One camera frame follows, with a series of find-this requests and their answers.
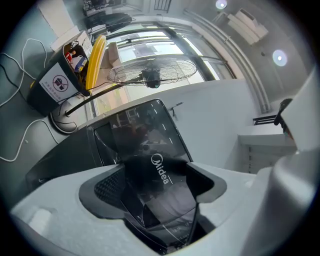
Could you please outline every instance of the cable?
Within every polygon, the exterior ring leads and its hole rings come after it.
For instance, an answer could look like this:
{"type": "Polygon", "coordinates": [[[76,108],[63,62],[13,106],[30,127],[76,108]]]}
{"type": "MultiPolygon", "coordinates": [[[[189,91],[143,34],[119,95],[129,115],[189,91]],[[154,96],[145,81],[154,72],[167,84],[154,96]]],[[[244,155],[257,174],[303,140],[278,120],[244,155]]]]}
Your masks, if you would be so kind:
{"type": "Polygon", "coordinates": [[[100,87],[100,86],[103,86],[104,84],[112,84],[112,83],[103,82],[102,84],[100,84],[100,85],[98,85],[98,86],[95,86],[95,87],[92,87],[92,88],[88,89],[87,92],[90,91],[90,90],[96,89],[96,88],[98,88],[98,87],[100,87]]]}
{"type": "Polygon", "coordinates": [[[1,159],[1,160],[6,161],[6,162],[14,162],[14,161],[17,159],[17,157],[18,157],[18,155],[19,155],[19,153],[20,153],[21,147],[22,147],[22,143],[24,142],[26,133],[27,133],[29,127],[30,127],[32,124],[34,124],[35,122],[43,122],[43,123],[46,125],[46,127],[49,129],[49,132],[51,133],[51,136],[52,136],[52,138],[54,139],[54,141],[55,141],[57,144],[59,144],[59,142],[56,140],[54,134],[52,133],[49,125],[48,125],[44,120],[42,120],[42,119],[37,119],[37,120],[32,121],[32,122],[27,126],[27,128],[25,129],[24,134],[23,134],[23,136],[22,136],[22,139],[21,139],[21,141],[20,141],[19,148],[18,148],[18,150],[17,150],[17,152],[16,152],[16,154],[15,154],[15,157],[14,157],[13,159],[6,159],[6,158],[0,156],[0,159],[1,159]]]}
{"type": "Polygon", "coordinates": [[[3,54],[3,55],[5,55],[5,56],[7,56],[7,57],[8,57],[9,59],[11,59],[11,60],[14,60],[14,62],[17,63],[17,65],[19,66],[19,69],[20,69],[20,70],[22,70],[23,72],[25,72],[30,78],[36,80],[32,75],[30,75],[27,71],[25,71],[25,70],[20,66],[19,62],[18,62],[15,58],[9,56],[9,55],[6,54],[5,52],[0,52],[0,54],[3,54]]]}
{"type": "MultiPolygon", "coordinates": [[[[5,77],[6,77],[6,79],[8,79],[9,83],[18,89],[19,88],[18,85],[16,85],[14,82],[12,82],[11,79],[9,78],[5,67],[2,64],[0,64],[0,67],[3,69],[5,77]]],[[[21,97],[25,100],[25,102],[27,102],[27,100],[25,99],[25,97],[23,96],[23,94],[21,93],[20,90],[19,90],[19,93],[20,93],[21,97]]]]}
{"type": "Polygon", "coordinates": [[[75,97],[75,96],[79,95],[80,93],[81,93],[80,91],[77,91],[76,93],[72,94],[71,96],[63,98],[63,99],[57,101],[56,103],[62,102],[60,104],[60,105],[62,105],[64,102],[66,102],[67,100],[71,99],[72,97],[75,97]]]}
{"type": "Polygon", "coordinates": [[[1,52],[1,54],[4,54],[4,55],[6,55],[8,58],[14,60],[14,61],[18,64],[19,68],[23,71],[23,73],[22,73],[22,78],[21,78],[21,81],[20,81],[20,84],[19,84],[18,89],[15,91],[14,94],[11,95],[10,98],[8,98],[5,102],[1,103],[1,104],[0,104],[0,107],[2,107],[4,104],[8,103],[8,102],[18,93],[18,91],[19,91],[20,88],[21,88],[22,82],[23,82],[23,80],[24,80],[25,73],[26,73],[28,76],[30,76],[31,78],[33,78],[34,80],[36,80],[36,79],[35,79],[34,77],[32,77],[27,71],[25,71],[24,51],[25,51],[25,48],[26,48],[27,43],[28,43],[29,40],[34,40],[34,41],[40,42],[40,43],[42,44],[42,47],[43,47],[44,52],[45,52],[45,59],[44,59],[43,67],[44,67],[44,68],[46,67],[46,60],[47,60],[48,55],[47,55],[47,51],[46,51],[46,48],[45,48],[44,44],[43,44],[40,40],[33,39],[33,38],[28,38],[28,39],[26,40],[26,42],[25,42],[25,44],[24,44],[24,46],[23,46],[22,52],[21,52],[22,67],[20,66],[19,62],[18,62],[15,58],[9,56],[8,54],[6,54],[6,53],[4,53],[4,52],[1,52]]]}

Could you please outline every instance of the fan stand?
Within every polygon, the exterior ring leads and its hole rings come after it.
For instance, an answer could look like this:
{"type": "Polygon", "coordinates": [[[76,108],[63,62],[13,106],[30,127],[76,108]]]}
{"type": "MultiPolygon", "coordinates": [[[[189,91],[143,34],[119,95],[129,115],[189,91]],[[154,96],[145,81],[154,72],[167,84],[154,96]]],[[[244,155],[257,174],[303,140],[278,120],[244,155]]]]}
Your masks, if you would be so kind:
{"type": "Polygon", "coordinates": [[[54,111],[52,111],[49,115],[51,122],[53,123],[53,126],[61,133],[63,134],[72,134],[78,130],[78,126],[80,125],[78,122],[77,114],[74,113],[77,109],[81,108],[83,105],[87,104],[88,102],[93,101],[94,99],[100,97],[101,95],[107,94],[113,90],[119,89],[125,85],[127,85],[129,82],[137,82],[140,80],[140,77],[137,77],[135,79],[132,79],[130,81],[127,81],[126,83],[118,83],[114,86],[111,86],[103,91],[98,92],[95,95],[92,95],[91,97],[85,99],[75,107],[72,107],[72,105],[65,101],[63,102],[59,107],[57,107],[54,111]]]}
{"type": "Polygon", "coordinates": [[[59,107],[49,114],[49,118],[59,132],[63,134],[72,134],[78,130],[79,121],[77,113],[66,115],[66,112],[72,108],[72,105],[65,101],[59,107]]]}

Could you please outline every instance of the wall-mounted fixture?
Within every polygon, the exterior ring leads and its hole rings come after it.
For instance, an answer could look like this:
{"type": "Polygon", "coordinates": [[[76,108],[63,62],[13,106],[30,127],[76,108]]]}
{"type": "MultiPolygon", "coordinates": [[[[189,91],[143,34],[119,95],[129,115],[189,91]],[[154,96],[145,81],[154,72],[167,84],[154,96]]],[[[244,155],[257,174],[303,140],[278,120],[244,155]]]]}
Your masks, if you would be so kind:
{"type": "Polygon", "coordinates": [[[222,10],[227,7],[227,0],[218,0],[215,2],[215,7],[222,10]]]}
{"type": "Polygon", "coordinates": [[[259,42],[268,34],[265,26],[243,8],[236,15],[229,14],[228,19],[228,25],[237,31],[249,45],[259,42]]]}
{"type": "Polygon", "coordinates": [[[272,59],[274,63],[280,67],[287,64],[287,55],[282,50],[275,50],[272,54],[272,59]]]}

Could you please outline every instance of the trash bin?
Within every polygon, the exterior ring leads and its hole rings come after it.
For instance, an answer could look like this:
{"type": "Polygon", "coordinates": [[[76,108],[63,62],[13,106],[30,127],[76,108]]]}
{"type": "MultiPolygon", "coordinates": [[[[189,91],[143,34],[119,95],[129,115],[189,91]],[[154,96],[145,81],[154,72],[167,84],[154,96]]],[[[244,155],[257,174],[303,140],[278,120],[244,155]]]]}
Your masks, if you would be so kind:
{"type": "MultiPolygon", "coordinates": [[[[76,50],[74,57],[83,56],[89,59],[80,45],[76,45],[72,49],[76,50]]],[[[78,93],[82,93],[84,96],[90,95],[85,86],[89,61],[83,70],[76,74],[65,57],[65,54],[70,50],[71,43],[68,43],[55,52],[46,68],[31,85],[27,102],[44,117],[66,99],[78,93]]]]}

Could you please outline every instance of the electric fan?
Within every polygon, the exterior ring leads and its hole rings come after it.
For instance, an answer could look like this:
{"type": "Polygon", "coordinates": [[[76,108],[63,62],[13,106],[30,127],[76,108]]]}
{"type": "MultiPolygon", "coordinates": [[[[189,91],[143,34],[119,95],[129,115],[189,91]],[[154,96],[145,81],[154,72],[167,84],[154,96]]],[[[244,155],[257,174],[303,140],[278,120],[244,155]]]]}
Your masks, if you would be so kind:
{"type": "Polygon", "coordinates": [[[71,105],[67,101],[64,102],[50,113],[50,119],[60,132],[71,134],[78,127],[77,117],[72,113],[101,95],[130,84],[156,89],[162,84],[185,80],[196,72],[195,64],[185,55],[153,55],[126,61],[109,72],[107,82],[116,83],[116,85],[92,95],[71,109],[71,105]]]}
{"type": "Polygon", "coordinates": [[[145,84],[158,88],[160,84],[175,83],[196,73],[195,64],[183,55],[155,55],[127,61],[114,67],[108,80],[114,83],[145,84]]]}

